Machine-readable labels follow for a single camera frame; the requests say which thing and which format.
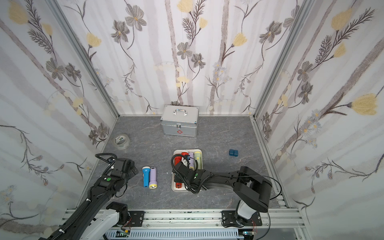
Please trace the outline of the green flashlight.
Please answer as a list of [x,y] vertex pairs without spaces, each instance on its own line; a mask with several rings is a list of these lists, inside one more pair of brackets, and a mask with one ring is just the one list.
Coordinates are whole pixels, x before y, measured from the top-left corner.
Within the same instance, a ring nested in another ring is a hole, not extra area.
[[197,161],[198,163],[198,169],[201,170],[203,168],[203,164],[202,164],[202,152],[200,151],[196,151],[194,152],[194,157],[195,157],[195,160]]

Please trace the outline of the plain red flashlight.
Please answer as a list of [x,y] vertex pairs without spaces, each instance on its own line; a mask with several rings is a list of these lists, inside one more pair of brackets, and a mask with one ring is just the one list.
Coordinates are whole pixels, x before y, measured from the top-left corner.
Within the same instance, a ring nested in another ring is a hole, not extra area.
[[182,157],[180,157],[180,156],[176,156],[175,158],[174,158],[174,164],[175,164],[175,166],[178,164],[178,163],[180,163],[181,161],[182,161]]

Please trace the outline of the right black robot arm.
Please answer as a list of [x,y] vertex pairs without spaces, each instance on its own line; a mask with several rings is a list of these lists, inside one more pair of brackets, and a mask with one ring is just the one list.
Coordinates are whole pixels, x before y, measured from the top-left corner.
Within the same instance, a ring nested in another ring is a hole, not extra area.
[[190,156],[175,154],[171,158],[172,172],[177,182],[184,184],[185,189],[197,195],[201,190],[226,188],[232,190],[239,198],[234,214],[222,214],[222,226],[224,228],[243,228],[252,220],[255,213],[267,213],[269,211],[273,184],[276,179],[263,176],[251,168],[242,166],[238,171],[226,173],[214,173],[204,169],[190,169]]

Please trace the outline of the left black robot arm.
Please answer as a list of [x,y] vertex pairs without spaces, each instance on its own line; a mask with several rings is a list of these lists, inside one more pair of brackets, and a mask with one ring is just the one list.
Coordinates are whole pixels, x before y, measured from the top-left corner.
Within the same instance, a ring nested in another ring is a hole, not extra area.
[[129,220],[126,204],[113,202],[107,211],[96,218],[102,207],[138,174],[135,162],[118,158],[112,153],[96,154],[108,164],[102,175],[89,188],[86,199],[74,213],[49,237],[48,240],[99,240],[113,226]]

